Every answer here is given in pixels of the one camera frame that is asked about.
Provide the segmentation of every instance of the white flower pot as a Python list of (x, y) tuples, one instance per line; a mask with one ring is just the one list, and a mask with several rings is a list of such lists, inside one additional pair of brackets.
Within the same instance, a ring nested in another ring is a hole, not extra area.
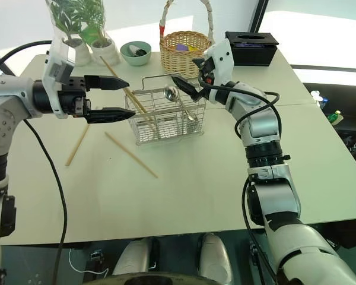
[(91, 45), (93, 58), (99, 65), (105, 65), (100, 57), (102, 57), (109, 65), (116, 65), (120, 62), (119, 52), (117, 51), (115, 43), (110, 39), (108, 41), (110, 42), (110, 45), (106, 47), (95, 47), (95, 42)]
[(75, 66), (82, 67), (91, 61), (91, 54), (87, 45), (82, 42), (79, 46), (75, 47)]

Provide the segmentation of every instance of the black tissue box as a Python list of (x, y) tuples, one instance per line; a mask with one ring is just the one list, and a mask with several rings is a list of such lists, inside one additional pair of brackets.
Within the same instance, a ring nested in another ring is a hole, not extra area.
[(230, 41), (235, 65), (268, 67), (277, 50), (278, 42), (270, 33), (225, 32)]

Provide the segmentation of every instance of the white table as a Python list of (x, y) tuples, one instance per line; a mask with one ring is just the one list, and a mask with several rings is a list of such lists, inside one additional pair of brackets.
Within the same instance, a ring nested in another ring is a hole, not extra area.
[[(23, 76), (39, 78), (44, 60), (35, 57)], [(157, 53), (144, 67), (121, 63), (115, 70), (132, 89), (139, 88), (142, 76), (162, 73)], [(74, 73), (109, 75), (99, 66)], [(292, 157), (289, 164), (302, 203), (301, 219), (305, 223), (356, 219), (356, 162), (282, 55), (277, 52), (268, 68), (237, 67), (234, 79), (281, 93), (277, 104), (283, 125), (281, 145)], [(122, 91), (89, 94), (93, 106), (123, 106)], [(207, 107), (205, 133), (177, 143), (138, 147), (127, 121), (92, 125), (69, 167), (64, 164), (85, 120), (60, 120), (52, 115), (31, 120), (55, 162), (65, 192), (65, 242), (245, 229), (240, 202), (247, 175), (244, 148), (234, 134), (231, 115), (210, 103)], [(104, 131), (160, 178), (136, 164)], [(8, 174), (9, 192), (16, 196), (17, 223), (2, 244), (59, 242), (62, 206), (55, 178), (23, 123), (14, 135)]]

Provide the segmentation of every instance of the gray floor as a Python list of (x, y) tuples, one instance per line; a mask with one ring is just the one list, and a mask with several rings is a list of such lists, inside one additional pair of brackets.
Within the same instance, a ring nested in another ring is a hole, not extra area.
[[(235, 230), (217, 233), (223, 240), (232, 264), (235, 285), (253, 284), (249, 269), (249, 238), (245, 230)], [(161, 271), (196, 274), (195, 252), (199, 234), (159, 237), (161, 245)], [(109, 240), (93, 242), (88, 247), (72, 251), (72, 263), (83, 270), (89, 254), (95, 249), (102, 249), (106, 261), (112, 265), (129, 240)], [(6, 285), (48, 285), (52, 276), (56, 249), (29, 246), (4, 246), (3, 258), (8, 271)], [(341, 248), (338, 253), (356, 273), (356, 247)], [(82, 274), (73, 271), (68, 262), (68, 250), (63, 250), (59, 270), (59, 285), (81, 284)]]

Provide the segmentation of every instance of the green bowl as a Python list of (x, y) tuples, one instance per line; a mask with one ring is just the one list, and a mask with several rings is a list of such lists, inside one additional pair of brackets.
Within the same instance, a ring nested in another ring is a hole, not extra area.
[[(128, 48), (130, 45), (134, 45), (140, 49), (143, 49), (144, 51), (147, 52), (147, 54), (143, 56), (133, 56)], [(140, 65), (146, 64), (149, 61), (150, 56), (152, 54), (151, 51), (152, 51), (152, 47), (148, 43), (139, 42), (139, 41), (126, 43), (120, 48), (120, 53), (125, 59), (125, 61), (135, 67), (139, 67)]]

